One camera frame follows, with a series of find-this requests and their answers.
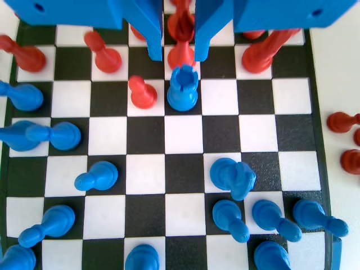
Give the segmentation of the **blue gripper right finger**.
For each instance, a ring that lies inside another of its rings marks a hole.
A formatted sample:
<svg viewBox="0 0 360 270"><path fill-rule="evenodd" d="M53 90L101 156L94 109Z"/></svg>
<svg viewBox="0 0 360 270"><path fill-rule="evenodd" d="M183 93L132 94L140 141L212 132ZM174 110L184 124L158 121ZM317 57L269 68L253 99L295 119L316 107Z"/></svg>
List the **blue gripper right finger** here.
<svg viewBox="0 0 360 270"><path fill-rule="evenodd" d="M196 1L195 60L203 62L208 58L212 37L230 21L235 33L326 28L356 3L353 0Z"/></svg>

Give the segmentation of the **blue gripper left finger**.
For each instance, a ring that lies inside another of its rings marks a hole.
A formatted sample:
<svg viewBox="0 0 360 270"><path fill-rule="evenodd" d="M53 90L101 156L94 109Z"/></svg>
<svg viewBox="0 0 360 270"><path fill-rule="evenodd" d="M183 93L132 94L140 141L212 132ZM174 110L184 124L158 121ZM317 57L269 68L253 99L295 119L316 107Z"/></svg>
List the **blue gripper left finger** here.
<svg viewBox="0 0 360 270"><path fill-rule="evenodd" d="M5 3L30 25L75 25L121 30L126 20L145 38L150 59L163 60L162 1L7 0Z"/></svg>

